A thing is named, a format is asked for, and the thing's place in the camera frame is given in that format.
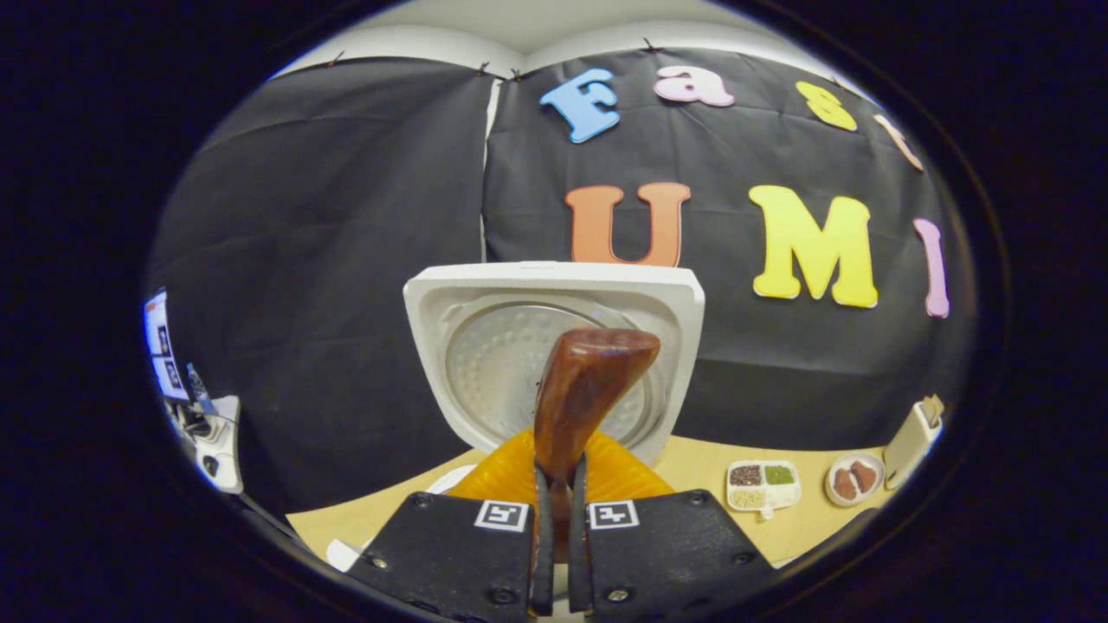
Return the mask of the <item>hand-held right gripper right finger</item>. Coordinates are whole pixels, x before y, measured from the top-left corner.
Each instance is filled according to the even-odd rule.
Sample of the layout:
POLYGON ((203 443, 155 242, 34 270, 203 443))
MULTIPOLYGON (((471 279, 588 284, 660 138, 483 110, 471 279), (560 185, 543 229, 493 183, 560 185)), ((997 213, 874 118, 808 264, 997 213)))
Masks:
POLYGON ((671 491, 606 435, 570 486, 567 607, 589 620, 697 620, 779 573, 707 490, 671 491))

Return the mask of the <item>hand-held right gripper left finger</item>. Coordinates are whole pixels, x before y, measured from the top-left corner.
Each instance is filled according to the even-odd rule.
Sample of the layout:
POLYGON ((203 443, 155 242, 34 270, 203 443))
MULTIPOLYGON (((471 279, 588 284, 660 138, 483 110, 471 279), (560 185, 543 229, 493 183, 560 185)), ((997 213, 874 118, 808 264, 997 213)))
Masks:
POLYGON ((515 435, 474 474, 458 497, 407 496, 348 575, 449 620, 550 615, 554 522, 534 435, 515 435))

